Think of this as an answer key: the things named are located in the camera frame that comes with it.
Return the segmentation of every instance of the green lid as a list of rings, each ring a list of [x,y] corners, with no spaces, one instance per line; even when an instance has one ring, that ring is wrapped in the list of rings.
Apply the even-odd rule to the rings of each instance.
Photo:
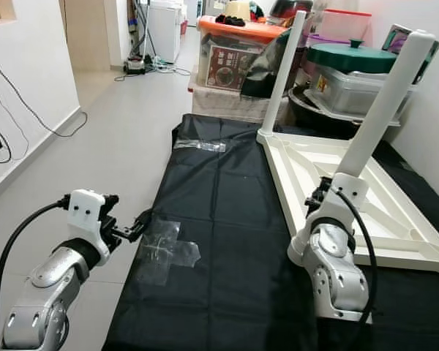
[[[346,44],[316,44],[307,53],[307,60],[342,72],[389,73],[397,55],[388,51],[359,47],[362,40]]]

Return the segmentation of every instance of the black fabric sheet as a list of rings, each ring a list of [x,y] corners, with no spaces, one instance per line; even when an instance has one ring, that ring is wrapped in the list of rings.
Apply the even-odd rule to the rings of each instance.
[[[185,115],[173,131],[173,142],[226,144],[225,153],[174,149],[154,202],[154,219],[181,222],[178,239],[196,242],[201,259],[172,265],[159,287],[140,283],[135,258],[104,351],[339,350],[351,337],[354,323],[315,318],[307,272],[286,256],[258,127]],[[374,156],[439,231],[439,197],[425,180],[387,143]],[[380,268],[373,320],[354,350],[439,350],[439,274]]]

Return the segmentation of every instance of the transparent tape strip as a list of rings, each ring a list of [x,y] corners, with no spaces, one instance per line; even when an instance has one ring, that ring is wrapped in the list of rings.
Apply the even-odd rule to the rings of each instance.
[[[176,140],[174,148],[199,148],[204,151],[226,152],[226,144],[220,141]]]
[[[198,245],[178,241],[181,224],[155,219],[143,235],[135,259],[136,276],[144,284],[166,285],[171,265],[193,268],[200,259]]]

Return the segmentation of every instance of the tile floor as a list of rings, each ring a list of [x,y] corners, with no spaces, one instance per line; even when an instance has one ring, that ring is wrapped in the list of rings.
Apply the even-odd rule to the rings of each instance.
[[[198,41],[189,29],[179,67],[192,69]],[[170,131],[192,108],[189,78],[151,73],[117,83],[112,73],[75,75],[89,122],[71,140],[52,143],[0,197],[0,252],[22,219],[72,189],[119,194],[112,214],[122,224],[152,204],[170,154]],[[16,241],[2,285],[0,326],[26,274],[67,236],[66,214],[54,210]],[[136,248],[123,243],[108,264],[91,272],[70,308],[71,331],[62,350],[101,349]]]

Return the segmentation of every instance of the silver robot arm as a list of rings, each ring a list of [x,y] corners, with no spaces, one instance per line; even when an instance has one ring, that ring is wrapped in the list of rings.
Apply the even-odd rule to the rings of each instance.
[[[116,195],[75,190],[70,195],[70,238],[36,267],[25,282],[23,293],[5,320],[0,351],[59,350],[69,331],[67,311],[76,299],[89,271],[104,265],[121,243],[142,236],[151,218],[145,211],[131,228],[121,230],[108,212],[119,201]]]
[[[291,239],[288,256],[311,277],[318,317],[359,321],[369,290],[364,274],[353,261],[354,216],[338,192],[359,207],[367,184],[344,173],[335,174],[333,180],[323,178],[306,202],[306,225]]]

